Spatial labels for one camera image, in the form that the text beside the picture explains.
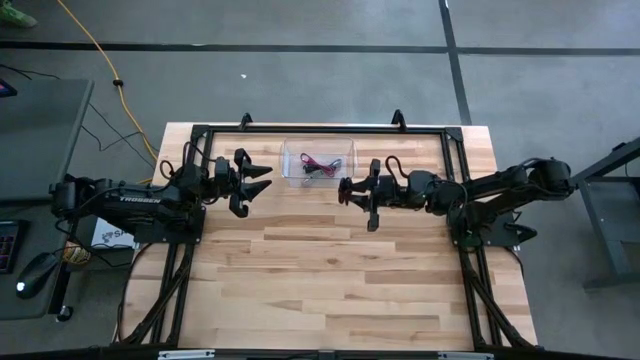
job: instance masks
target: black desk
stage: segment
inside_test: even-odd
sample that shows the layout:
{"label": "black desk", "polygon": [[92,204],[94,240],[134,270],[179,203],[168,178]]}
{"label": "black desk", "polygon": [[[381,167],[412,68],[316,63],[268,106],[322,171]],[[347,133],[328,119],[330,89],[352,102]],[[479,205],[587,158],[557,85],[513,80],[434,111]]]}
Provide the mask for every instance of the black desk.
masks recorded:
{"label": "black desk", "polygon": [[[0,275],[0,320],[43,316],[49,310],[58,276],[68,276],[66,271],[56,270],[34,298],[16,296],[16,278],[26,264],[41,252],[63,247],[65,237],[54,229],[56,219],[49,205],[15,210],[47,199],[49,184],[67,172],[93,90],[93,82],[88,80],[25,80],[12,85],[18,95],[0,99],[0,198],[13,203],[0,205],[0,219],[24,219],[31,224],[13,273]],[[66,289],[63,283],[61,291]]]}

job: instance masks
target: yellow extension cord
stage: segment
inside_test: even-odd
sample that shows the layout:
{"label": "yellow extension cord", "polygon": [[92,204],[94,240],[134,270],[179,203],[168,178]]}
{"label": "yellow extension cord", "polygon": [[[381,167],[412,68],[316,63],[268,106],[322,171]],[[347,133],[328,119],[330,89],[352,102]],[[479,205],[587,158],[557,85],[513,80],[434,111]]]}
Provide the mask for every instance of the yellow extension cord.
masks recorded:
{"label": "yellow extension cord", "polygon": [[[111,68],[111,71],[113,72],[113,76],[115,77],[115,80],[120,80],[121,81],[120,76],[118,76],[118,71],[116,70],[115,66],[113,66],[113,63],[111,62],[111,59],[109,59],[109,56],[107,56],[107,54],[104,52],[104,50],[102,50],[102,47],[100,47],[100,44],[98,44],[96,39],[93,38],[91,33],[82,25],[82,23],[75,17],[75,15],[73,15],[71,10],[69,10],[69,8],[62,2],[62,0],[58,0],[58,4],[60,4],[60,6],[62,6],[64,11],[66,11],[67,14],[69,14],[71,19],[73,19],[73,21],[80,27],[80,29],[82,29],[82,31],[84,31],[84,33],[89,37],[89,39],[91,39],[91,41],[96,46],[96,48],[98,48],[98,51],[100,51],[100,54],[102,54],[104,59],[107,61],[107,64],[109,64],[109,67]],[[116,85],[116,87],[118,88],[118,93],[120,94],[120,102],[122,103],[122,108],[127,113],[127,116],[129,116],[129,119],[131,119],[131,122],[133,122],[133,124],[136,126],[136,128],[138,129],[138,131],[142,135],[142,140],[144,141],[144,145],[147,148],[147,151],[149,151],[149,154],[151,155],[151,157],[153,157],[153,160],[158,162],[158,156],[153,152],[153,148],[151,147],[151,143],[149,142],[149,139],[147,138],[147,134],[145,134],[145,132],[142,130],[142,127],[140,126],[140,124],[138,123],[136,118],[133,116],[133,114],[129,110],[129,107],[127,106],[127,102],[124,99],[124,91],[122,90],[122,86]],[[140,183],[147,183],[147,182],[151,182],[151,179],[145,179],[145,180],[140,181]]]}

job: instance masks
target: computer mouse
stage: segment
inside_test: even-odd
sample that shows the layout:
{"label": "computer mouse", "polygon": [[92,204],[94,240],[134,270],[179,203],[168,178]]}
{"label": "computer mouse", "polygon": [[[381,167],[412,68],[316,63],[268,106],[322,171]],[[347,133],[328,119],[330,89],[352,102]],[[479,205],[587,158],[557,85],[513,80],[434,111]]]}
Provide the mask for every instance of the computer mouse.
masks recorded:
{"label": "computer mouse", "polygon": [[58,264],[58,259],[52,253],[38,254],[18,275],[16,295],[21,299],[36,296]]}

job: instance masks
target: shoe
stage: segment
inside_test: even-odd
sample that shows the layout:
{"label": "shoe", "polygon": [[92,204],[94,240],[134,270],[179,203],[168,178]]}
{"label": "shoe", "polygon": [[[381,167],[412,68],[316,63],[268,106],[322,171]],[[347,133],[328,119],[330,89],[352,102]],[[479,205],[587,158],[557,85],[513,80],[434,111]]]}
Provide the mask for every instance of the shoe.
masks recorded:
{"label": "shoe", "polygon": [[0,23],[7,23],[21,28],[32,28],[38,25],[36,19],[14,9],[8,0],[0,0]]}

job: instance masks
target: wooden table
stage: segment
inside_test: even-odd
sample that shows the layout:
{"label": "wooden table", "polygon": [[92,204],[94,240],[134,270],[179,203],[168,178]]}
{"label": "wooden table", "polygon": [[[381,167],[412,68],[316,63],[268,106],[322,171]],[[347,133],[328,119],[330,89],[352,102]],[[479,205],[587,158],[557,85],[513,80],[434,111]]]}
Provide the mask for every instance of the wooden table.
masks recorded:
{"label": "wooden table", "polygon": [[[160,160],[179,167],[192,125],[167,125]],[[488,128],[463,127],[463,133],[472,178],[495,172]],[[391,154],[406,172],[427,169],[444,177],[436,136],[351,137],[358,151],[356,179],[368,174],[372,158]],[[230,159],[244,147],[255,164],[274,168],[264,177],[273,184],[250,204],[246,219],[236,218],[228,201],[209,207],[191,270],[180,347],[471,350],[460,263],[445,218],[383,208],[379,230],[369,233],[368,214],[339,205],[336,189],[288,186],[279,166],[284,138],[214,138],[215,156]],[[154,184],[165,182],[156,170]],[[126,296],[127,334],[158,296],[166,251],[166,245],[156,244],[136,265]],[[487,248],[487,260],[497,303],[535,343],[517,262],[500,248]],[[490,341],[483,306],[479,313]]]}

